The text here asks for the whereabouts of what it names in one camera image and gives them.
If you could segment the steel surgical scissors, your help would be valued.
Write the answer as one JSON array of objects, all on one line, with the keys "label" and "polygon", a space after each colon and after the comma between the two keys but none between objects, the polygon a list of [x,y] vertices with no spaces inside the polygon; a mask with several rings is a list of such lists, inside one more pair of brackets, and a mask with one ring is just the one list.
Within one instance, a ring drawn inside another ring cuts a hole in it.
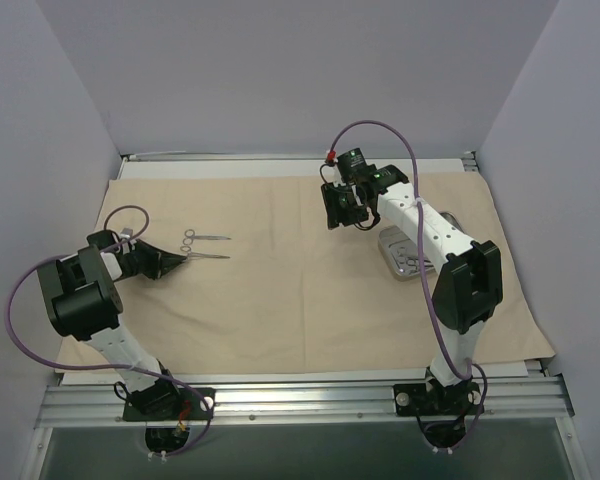
[{"label": "steel surgical scissors", "polygon": [[208,234],[198,234],[194,229],[187,229],[184,232],[184,238],[182,243],[184,245],[191,245],[194,241],[227,241],[230,240],[228,236],[222,235],[208,235]]}]

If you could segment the stainless steel instrument tray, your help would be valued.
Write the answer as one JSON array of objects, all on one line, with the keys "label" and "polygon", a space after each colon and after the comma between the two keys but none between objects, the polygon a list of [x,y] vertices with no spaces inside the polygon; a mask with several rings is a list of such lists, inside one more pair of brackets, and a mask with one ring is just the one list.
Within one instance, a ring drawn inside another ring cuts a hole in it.
[{"label": "stainless steel instrument tray", "polygon": [[[381,230],[378,246],[399,280],[419,276],[421,270],[438,274],[449,255],[458,256],[471,247],[471,238],[428,204],[390,203],[387,207],[381,216],[390,226]],[[417,249],[420,271],[416,275],[399,273],[396,250],[406,245]]]}]

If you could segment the beige cloth wrap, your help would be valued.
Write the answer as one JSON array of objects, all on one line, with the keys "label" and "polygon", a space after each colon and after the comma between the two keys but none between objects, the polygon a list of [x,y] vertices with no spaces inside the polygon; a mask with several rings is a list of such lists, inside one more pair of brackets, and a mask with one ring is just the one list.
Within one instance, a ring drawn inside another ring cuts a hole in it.
[{"label": "beige cloth wrap", "polygon": [[329,230],[316,177],[114,180],[99,223],[142,229],[198,259],[117,288],[123,322],[176,374],[323,373],[420,368],[437,342],[420,282],[396,279],[376,231]]}]

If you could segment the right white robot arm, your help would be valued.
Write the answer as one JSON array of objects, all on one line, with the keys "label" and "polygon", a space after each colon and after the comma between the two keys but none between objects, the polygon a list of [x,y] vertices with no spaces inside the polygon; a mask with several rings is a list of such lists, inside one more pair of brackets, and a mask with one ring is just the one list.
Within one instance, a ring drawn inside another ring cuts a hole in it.
[{"label": "right white robot arm", "polygon": [[327,226],[374,228],[386,219],[417,248],[426,308],[439,351],[429,372],[435,379],[424,388],[424,400],[435,412],[449,411],[460,400],[457,384],[475,371],[474,352],[485,323],[503,299],[499,248],[480,243],[446,220],[417,192],[416,178],[394,165],[367,163],[360,149],[329,153],[326,166],[334,178],[321,194]]}]

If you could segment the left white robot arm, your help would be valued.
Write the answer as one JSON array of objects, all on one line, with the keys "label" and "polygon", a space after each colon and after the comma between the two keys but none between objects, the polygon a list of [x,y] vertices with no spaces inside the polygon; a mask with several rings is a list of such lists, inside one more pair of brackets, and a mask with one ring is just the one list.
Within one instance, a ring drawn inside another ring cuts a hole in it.
[{"label": "left white robot arm", "polygon": [[159,280],[187,258],[111,230],[87,237],[76,254],[37,269],[47,315],[54,330],[99,352],[122,379],[121,396],[140,413],[174,417],[182,405],[177,385],[163,364],[149,354],[122,319],[116,283],[135,276]]}]

